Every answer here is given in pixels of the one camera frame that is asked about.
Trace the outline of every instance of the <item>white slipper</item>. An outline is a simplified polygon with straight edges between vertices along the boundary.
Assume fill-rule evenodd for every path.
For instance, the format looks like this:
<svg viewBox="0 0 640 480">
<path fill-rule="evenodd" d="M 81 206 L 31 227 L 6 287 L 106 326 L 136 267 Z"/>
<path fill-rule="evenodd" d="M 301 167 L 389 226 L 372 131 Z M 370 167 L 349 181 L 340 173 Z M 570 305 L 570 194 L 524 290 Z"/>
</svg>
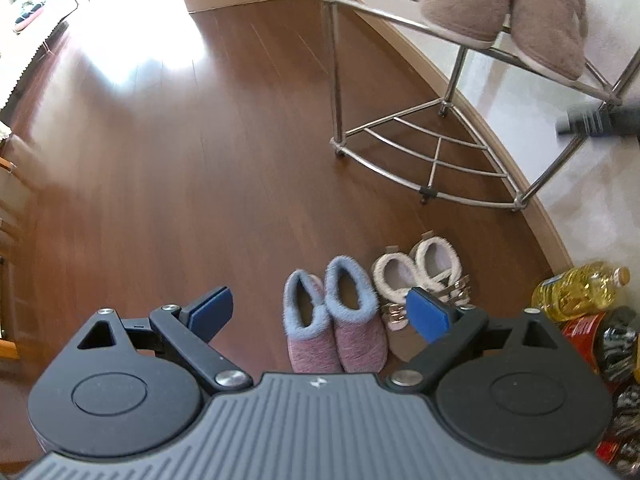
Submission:
<svg viewBox="0 0 640 480">
<path fill-rule="evenodd" d="M 453 288 L 448 292 L 447 300 L 456 305 L 464 305 L 469 302 L 466 281 L 462 278 L 462 266 L 460 258 L 444 238 L 434 236 L 432 231 L 422 235 L 422 241 L 411 249 L 409 255 L 415 260 L 415 265 L 420 273 L 418 277 L 424 283 L 426 290 L 434 295 L 444 293 L 444 289 L 450 289 L 459 282 L 460 288 Z"/>
<path fill-rule="evenodd" d="M 378 294 L 388 301 L 381 310 L 389 349 L 400 360 L 410 361 L 427 345 L 409 324 L 404 309 L 412 286 L 424 286 L 418 269 L 409 256 L 399 252 L 397 246 L 391 246 L 374 262 L 371 274 Z"/>
<path fill-rule="evenodd" d="M 378 294 L 387 301 L 399 305 L 406 303 L 406 295 L 412 286 L 420 286 L 420 275 L 414 261 L 397 246 L 386 248 L 371 267 L 373 283 Z"/>
</svg>

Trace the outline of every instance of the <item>logo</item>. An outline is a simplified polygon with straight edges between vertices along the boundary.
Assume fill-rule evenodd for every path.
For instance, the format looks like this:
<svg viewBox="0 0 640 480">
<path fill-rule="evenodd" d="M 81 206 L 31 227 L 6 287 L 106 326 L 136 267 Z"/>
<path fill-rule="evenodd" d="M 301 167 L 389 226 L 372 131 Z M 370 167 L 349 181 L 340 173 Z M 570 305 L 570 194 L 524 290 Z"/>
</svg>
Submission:
<svg viewBox="0 0 640 480">
<path fill-rule="evenodd" d="M 327 381 L 324 377 L 316 377 L 313 381 L 309 381 L 309 384 L 311 384 L 314 388 L 317 388 L 318 390 L 323 386 L 326 386 L 328 383 L 329 381 Z"/>
</svg>

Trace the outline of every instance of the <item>yellow plastic bottle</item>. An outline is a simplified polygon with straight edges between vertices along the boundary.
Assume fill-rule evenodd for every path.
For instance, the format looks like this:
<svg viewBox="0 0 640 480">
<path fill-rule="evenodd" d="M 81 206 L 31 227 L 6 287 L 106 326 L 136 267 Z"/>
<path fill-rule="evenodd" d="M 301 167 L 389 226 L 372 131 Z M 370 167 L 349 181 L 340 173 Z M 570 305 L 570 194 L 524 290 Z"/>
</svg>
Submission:
<svg viewBox="0 0 640 480">
<path fill-rule="evenodd" d="M 616 289 L 629 280 L 628 267 L 613 268 L 606 262 L 585 264 L 540 283 L 533 291 L 531 305 L 556 322 L 596 314 L 613 305 Z"/>
</svg>

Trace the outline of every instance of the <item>blue fuzzy trim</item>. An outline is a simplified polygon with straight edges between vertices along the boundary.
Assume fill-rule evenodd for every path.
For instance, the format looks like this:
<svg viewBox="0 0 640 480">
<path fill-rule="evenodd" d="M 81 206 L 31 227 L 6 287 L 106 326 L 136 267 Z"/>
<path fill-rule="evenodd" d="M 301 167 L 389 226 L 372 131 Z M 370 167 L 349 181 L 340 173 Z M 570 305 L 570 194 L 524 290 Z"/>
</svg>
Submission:
<svg viewBox="0 0 640 480">
<path fill-rule="evenodd" d="M 314 307 L 311 324 L 309 326 L 305 326 L 300 317 L 300 311 L 296 301 L 298 286 L 302 286 L 302 288 L 305 289 Z M 316 289 L 314 280 L 308 275 L 306 270 L 298 269 L 291 273 L 289 279 L 287 279 L 287 283 L 284 285 L 282 306 L 284 308 L 282 314 L 284 332 L 290 339 L 312 339 L 324 332 L 331 323 L 331 318 L 324 304 L 324 298 Z"/>
<path fill-rule="evenodd" d="M 343 272 L 348 273 L 356 285 L 358 310 L 345 306 L 340 300 L 338 279 Z M 360 264 L 349 256 L 336 256 L 329 262 L 324 277 L 324 302 L 329 314 L 345 323 L 364 324 L 378 312 L 378 298 L 369 276 Z"/>
</svg>

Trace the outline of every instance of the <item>stainless steel rack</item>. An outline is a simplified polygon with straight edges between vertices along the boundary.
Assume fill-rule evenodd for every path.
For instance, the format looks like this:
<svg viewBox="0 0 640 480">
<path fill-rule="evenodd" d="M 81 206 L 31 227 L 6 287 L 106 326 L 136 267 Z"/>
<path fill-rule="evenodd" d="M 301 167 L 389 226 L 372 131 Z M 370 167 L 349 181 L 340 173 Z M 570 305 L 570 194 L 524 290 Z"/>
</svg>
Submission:
<svg viewBox="0 0 640 480">
<path fill-rule="evenodd" d="M 485 56 L 492 57 L 493 59 L 497 59 L 501 62 L 510 64 L 512 66 L 516 66 L 528 72 L 532 72 L 534 74 L 539 75 L 540 77 L 545 77 L 541 73 L 532 70 L 529 66 L 524 64 L 517 56 L 510 54 L 509 52 L 505 52 L 498 48 L 486 48 L 486 49 L 473 49 L 468 46 L 464 46 L 459 43 L 455 43 L 447 38 L 442 37 L 439 33 L 435 32 L 432 28 L 429 28 L 427 25 L 419 22 L 414 22 L 413 20 L 408 20 L 401 16 L 397 16 L 391 12 L 387 12 L 386 10 L 377 9 L 374 7 L 369 7 L 366 4 L 363 4 L 357 0 L 320 0 L 324 2 L 322 6 L 322 22 L 324 25 L 324 31 L 326 36 L 326 42 L 328 45 L 328 57 L 329 57 L 329 65 L 328 65 L 328 73 L 330 78 L 330 89 L 331 89 L 331 101 L 332 101 L 332 113 L 334 119 L 334 132 L 333 137 L 331 139 L 331 145 L 334 147 L 336 155 L 340 156 L 349 156 L 353 160 L 356 160 L 363 166 L 369 168 L 370 170 L 375 171 L 376 173 L 385 176 L 402 186 L 408 187 L 417 191 L 423 202 L 426 202 L 428 198 L 444 198 L 446 200 L 451 200 L 452 202 L 459 202 L 466 205 L 473 206 L 484 206 L 491 208 L 503 208 L 503 209 L 513 209 L 520 210 L 524 209 L 529 203 L 530 199 L 551 179 L 567 162 L 567 160 L 582 146 L 585 142 L 586 138 L 582 137 L 574 137 L 562 150 L 562 152 L 558 155 L 558 158 L 554 160 L 551 165 L 542 173 L 542 175 L 529 186 L 528 189 L 520 189 L 513 176 L 509 173 L 509 171 L 505 168 L 505 165 L 502 163 L 500 158 L 496 155 L 494 150 L 491 149 L 489 144 L 485 141 L 482 134 L 473 126 L 472 122 L 465 116 L 465 114 L 452 102 L 453 94 L 456 90 L 456 86 L 458 84 L 458 80 L 460 78 L 460 73 L 465 64 L 466 53 L 469 50 L 475 50 L 476 52 L 480 52 Z M 381 18 L 382 20 L 386 20 L 391 23 L 395 23 L 396 25 L 401 25 L 403 27 L 411 28 L 413 30 L 417 30 L 424 34 L 428 34 L 429 36 L 434 36 L 436 38 L 440 38 L 441 40 L 447 41 L 449 43 L 454 43 L 459 45 L 458 55 L 456 57 L 456 61 L 453 66 L 453 70 L 451 72 L 449 83 L 447 85 L 447 89 L 444 95 L 441 98 L 438 98 L 433 101 L 429 101 L 424 104 L 420 104 L 414 106 L 412 108 L 408 108 L 407 110 L 402 110 L 391 114 L 386 117 L 382 117 L 376 120 L 373 120 L 369 123 L 363 124 L 362 126 L 358 126 L 357 128 L 353 128 L 348 131 L 343 131 L 342 129 L 342 102 L 340 99 L 340 75 L 338 73 L 338 55 L 337 55 L 337 37 L 338 37 L 338 20 L 337 20 L 337 7 L 342 6 L 347 9 L 352 9 L 355 12 L 369 14 L 371 16 L 375 16 L 377 18 Z M 509 27 L 504 27 L 503 31 L 505 33 L 510 33 Z M 628 88 L 631 83 L 634 75 L 638 71 L 640 67 L 640 48 L 636 51 L 635 55 L 629 61 L 628 65 L 623 70 L 620 77 L 617 79 L 615 83 L 610 84 L 607 79 L 602 75 L 601 72 L 587 60 L 586 69 L 593 76 L 595 81 L 597 81 L 598 86 L 590 86 L 589 84 L 585 84 L 581 81 L 575 81 L 568 84 L 557 82 L 558 84 L 562 84 L 569 88 L 573 88 L 574 90 L 586 94 L 588 96 L 594 97 L 602 101 L 601 106 L 615 106 L 622 104 L 622 96 L 624 92 Z M 433 132 L 426 128 L 422 128 L 416 124 L 413 124 L 411 121 L 407 120 L 406 116 L 417 112 L 419 110 L 425 110 L 430 107 L 438 106 L 438 114 L 441 116 L 445 116 L 449 111 L 453 113 L 453 115 L 462 123 L 465 129 L 468 131 L 472 142 L 468 142 L 465 140 L 455 139 L 453 137 L 449 137 L 443 134 L 439 134 L 437 132 Z M 416 152 L 415 150 L 411 150 L 394 140 L 388 139 L 385 136 L 382 136 L 378 132 L 374 130 L 376 126 L 379 126 L 383 123 L 388 123 L 390 121 L 396 121 L 398 123 L 403 124 L 407 128 L 412 128 L 414 130 L 418 130 L 423 132 L 429 136 L 437 138 L 436 149 L 433 155 L 425 155 L 420 152 Z M 383 144 L 395 148 L 396 150 L 400 150 L 403 153 L 408 155 L 415 156 L 421 160 L 424 160 L 427 163 L 431 164 L 431 173 L 427 183 L 418 184 L 415 182 L 411 182 L 405 178 L 402 178 L 395 173 L 386 170 L 384 168 L 379 167 L 377 164 L 374 164 L 370 160 L 365 157 L 359 155 L 353 150 L 348 148 L 348 140 L 350 137 L 365 133 L 379 140 Z M 440 158 L 440 148 L 443 142 L 453 142 L 458 145 L 466 146 L 468 148 L 473 148 L 477 150 L 483 151 L 486 156 L 489 158 L 492 163 L 492 167 L 495 168 L 495 171 L 481 171 L 474 170 L 473 168 L 466 168 L 463 166 L 458 166 L 456 164 L 451 164 L 446 162 Z M 464 173 L 477 174 L 479 176 L 484 177 L 493 177 L 500 178 L 506 186 L 510 189 L 512 196 L 514 197 L 511 202 L 489 202 L 487 200 L 481 200 L 478 198 L 469 198 L 462 196 L 455 196 L 451 194 L 447 194 L 441 191 L 438 191 L 434 188 L 433 182 L 435 173 L 438 167 L 450 168 L 452 170 L 462 171 Z"/>
</svg>

